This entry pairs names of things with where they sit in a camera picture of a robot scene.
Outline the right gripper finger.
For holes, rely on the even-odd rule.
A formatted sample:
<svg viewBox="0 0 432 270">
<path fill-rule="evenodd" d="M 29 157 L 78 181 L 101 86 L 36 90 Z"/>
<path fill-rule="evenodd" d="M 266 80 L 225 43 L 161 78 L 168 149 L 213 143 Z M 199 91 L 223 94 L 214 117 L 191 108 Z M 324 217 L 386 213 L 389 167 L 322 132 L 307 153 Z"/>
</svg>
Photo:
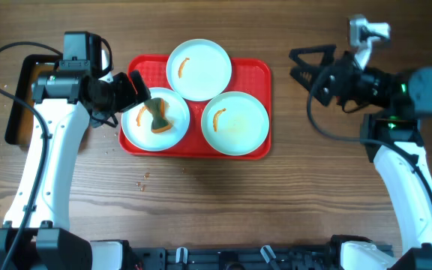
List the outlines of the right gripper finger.
<svg viewBox="0 0 432 270">
<path fill-rule="evenodd" d="M 291 49 L 289 51 L 289 58 L 301 68 L 326 66 L 334 62 L 334 54 L 336 49 L 337 46 L 335 44 Z M 309 64 L 304 59 L 302 59 L 301 56 L 320 56 L 321 61 L 319 64 Z"/>
<path fill-rule="evenodd" d="M 318 76 L 324 71 L 324 67 L 300 67 L 296 66 L 291 69 L 289 75 L 305 89 L 310 91 Z"/>
</svg>

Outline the orange green sponge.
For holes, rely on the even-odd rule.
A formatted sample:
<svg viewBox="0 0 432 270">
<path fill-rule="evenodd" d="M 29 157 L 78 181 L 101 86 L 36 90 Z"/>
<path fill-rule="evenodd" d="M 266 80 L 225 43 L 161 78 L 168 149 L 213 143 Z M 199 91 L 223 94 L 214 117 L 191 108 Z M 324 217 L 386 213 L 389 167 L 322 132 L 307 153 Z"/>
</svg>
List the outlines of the orange green sponge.
<svg viewBox="0 0 432 270">
<path fill-rule="evenodd" d="M 165 114 L 165 101 L 160 97 L 147 100 L 145 103 L 146 109 L 151 113 L 151 132 L 160 134 L 168 131 L 173 125 L 167 120 Z"/>
</svg>

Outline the white plate top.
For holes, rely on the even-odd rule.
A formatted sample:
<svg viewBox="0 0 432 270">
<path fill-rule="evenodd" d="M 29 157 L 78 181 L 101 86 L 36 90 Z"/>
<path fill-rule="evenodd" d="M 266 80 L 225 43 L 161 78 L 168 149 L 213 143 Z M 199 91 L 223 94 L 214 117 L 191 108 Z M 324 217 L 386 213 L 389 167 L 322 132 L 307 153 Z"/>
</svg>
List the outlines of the white plate top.
<svg viewBox="0 0 432 270">
<path fill-rule="evenodd" d="M 212 40 L 193 39 L 178 45 L 166 62 L 166 79 L 189 101 L 208 101 L 229 85 L 233 68 L 222 46 Z"/>
</svg>

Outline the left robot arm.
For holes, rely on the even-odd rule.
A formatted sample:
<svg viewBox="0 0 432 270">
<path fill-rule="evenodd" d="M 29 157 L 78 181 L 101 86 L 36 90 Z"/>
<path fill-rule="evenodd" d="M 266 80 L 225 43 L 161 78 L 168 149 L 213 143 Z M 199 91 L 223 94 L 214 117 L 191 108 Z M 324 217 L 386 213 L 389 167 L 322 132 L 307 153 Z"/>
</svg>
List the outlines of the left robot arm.
<svg viewBox="0 0 432 270">
<path fill-rule="evenodd" d="M 134 269 L 126 240 L 87 241 L 69 230 L 69 193 L 88 126 L 151 97 L 140 72 L 105 82 L 86 72 L 42 72 L 25 168 L 0 228 L 0 269 Z"/>
</svg>

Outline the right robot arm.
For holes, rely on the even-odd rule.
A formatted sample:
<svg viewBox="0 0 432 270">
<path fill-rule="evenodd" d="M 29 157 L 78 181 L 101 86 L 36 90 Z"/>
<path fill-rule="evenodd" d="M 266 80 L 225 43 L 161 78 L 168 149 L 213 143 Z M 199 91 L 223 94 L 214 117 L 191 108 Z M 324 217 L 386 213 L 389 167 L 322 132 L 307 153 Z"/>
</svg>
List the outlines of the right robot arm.
<svg viewBox="0 0 432 270">
<path fill-rule="evenodd" d="M 328 244 L 327 266 L 341 269 L 432 269 L 432 177 L 420 121 L 432 117 L 432 67 L 386 73 L 360 67 L 351 52 L 335 59 L 335 46 L 292 49 L 291 77 L 309 101 L 335 101 L 378 112 L 363 118 L 356 142 L 365 147 L 390 196 L 403 253 L 395 258 L 369 239 L 336 235 Z"/>
</svg>

